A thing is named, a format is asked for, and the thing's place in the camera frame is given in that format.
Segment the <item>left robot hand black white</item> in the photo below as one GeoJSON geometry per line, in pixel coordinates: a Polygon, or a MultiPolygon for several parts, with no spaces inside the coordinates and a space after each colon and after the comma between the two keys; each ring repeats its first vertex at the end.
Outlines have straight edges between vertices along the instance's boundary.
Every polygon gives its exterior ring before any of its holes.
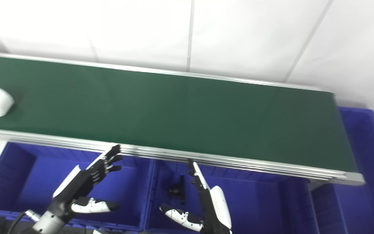
{"type": "Polygon", "coordinates": [[[110,172],[122,169],[121,165],[113,165],[122,160],[120,153],[121,146],[114,145],[95,158],[86,169],[75,166],[53,193],[53,201],[47,210],[61,219],[72,219],[77,214],[118,210],[118,202],[95,199],[89,197],[89,194],[110,172]]]}

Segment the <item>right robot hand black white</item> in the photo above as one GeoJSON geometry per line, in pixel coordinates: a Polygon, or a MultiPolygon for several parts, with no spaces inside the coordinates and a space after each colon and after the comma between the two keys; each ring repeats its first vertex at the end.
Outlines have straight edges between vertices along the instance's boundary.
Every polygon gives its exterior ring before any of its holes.
{"type": "Polygon", "coordinates": [[[166,203],[161,204],[160,211],[179,225],[201,234],[231,234],[231,216],[222,188],[210,188],[198,164],[192,159],[188,159],[188,167],[188,174],[193,177],[192,183],[198,191],[202,217],[166,203]]]}

